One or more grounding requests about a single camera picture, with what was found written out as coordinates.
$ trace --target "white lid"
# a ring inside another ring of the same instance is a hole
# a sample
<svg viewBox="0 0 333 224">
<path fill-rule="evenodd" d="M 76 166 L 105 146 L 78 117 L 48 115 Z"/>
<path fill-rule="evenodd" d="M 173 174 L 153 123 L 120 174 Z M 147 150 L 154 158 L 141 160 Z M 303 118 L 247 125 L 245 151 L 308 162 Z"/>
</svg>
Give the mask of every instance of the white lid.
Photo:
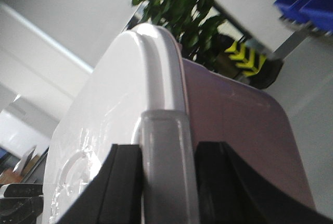
<svg viewBox="0 0 333 224">
<path fill-rule="evenodd" d="M 164 28 L 140 24 L 112 42 L 54 132 L 43 223 L 57 221 L 69 208 L 113 143 L 138 142 L 140 115 L 149 109 L 185 111 L 180 51 Z"/>
</svg>

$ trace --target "gray floor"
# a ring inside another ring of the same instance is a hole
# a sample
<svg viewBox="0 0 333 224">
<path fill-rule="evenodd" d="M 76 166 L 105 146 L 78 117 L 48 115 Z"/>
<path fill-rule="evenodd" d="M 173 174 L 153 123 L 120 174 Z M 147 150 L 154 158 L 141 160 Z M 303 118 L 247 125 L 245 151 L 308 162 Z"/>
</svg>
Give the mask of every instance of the gray floor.
<svg viewBox="0 0 333 224">
<path fill-rule="evenodd" d="M 317 210 L 333 218 L 333 40 L 305 39 L 266 91 L 288 115 Z"/>
</svg>

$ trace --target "pink container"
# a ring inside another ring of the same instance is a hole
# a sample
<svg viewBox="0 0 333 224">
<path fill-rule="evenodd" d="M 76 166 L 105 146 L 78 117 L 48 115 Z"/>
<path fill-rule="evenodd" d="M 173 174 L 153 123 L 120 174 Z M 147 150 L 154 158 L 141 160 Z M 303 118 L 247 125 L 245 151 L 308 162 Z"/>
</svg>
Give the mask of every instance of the pink container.
<svg viewBox="0 0 333 224">
<path fill-rule="evenodd" d="M 194 148 L 227 142 L 265 179 L 315 208 L 288 118 L 268 94 L 183 59 Z"/>
</svg>

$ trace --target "yellow and black striped tape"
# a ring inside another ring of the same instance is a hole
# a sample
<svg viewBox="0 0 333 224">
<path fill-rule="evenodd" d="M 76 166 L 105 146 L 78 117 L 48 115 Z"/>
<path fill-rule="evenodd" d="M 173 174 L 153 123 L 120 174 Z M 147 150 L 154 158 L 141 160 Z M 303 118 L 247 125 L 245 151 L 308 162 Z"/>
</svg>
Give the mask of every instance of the yellow and black striped tape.
<svg viewBox="0 0 333 224">
<path fill-rule="evenodd" d="M 266 55 L 258 54 L 255 49 L 248 48 L 238 41 L 235 41 L 225 52 L 230 53 L 229 58 L 246 77 L 258 74 L 266 61 Z"/>
</svg>

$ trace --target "potted plant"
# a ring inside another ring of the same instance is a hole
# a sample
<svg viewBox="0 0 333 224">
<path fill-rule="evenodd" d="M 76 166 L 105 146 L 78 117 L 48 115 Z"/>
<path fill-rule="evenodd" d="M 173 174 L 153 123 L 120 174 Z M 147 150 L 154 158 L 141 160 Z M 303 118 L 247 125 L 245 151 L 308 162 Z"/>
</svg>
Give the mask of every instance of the potted plant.
<svg viewBox="0 0 333 224">
<path fill-rule="evenodd" d="M 140 3 L 145 4 L 140 22 L 149 20 L 152 24 L 167 28 L 182 44 L 183 57 L 209 70 L 222 70 L 218 57 L 226 57 L 219 56 L 223 45 L 219 41 L 221 35 L 217 28 L 225 18 L 220 13 L 208 16 L 213 0 L 132 0 L 133 6 Z M 231 73 L 238 72 L 232 63 L 228 62 L 228 65 L 234 71 Z"/>
</svg>

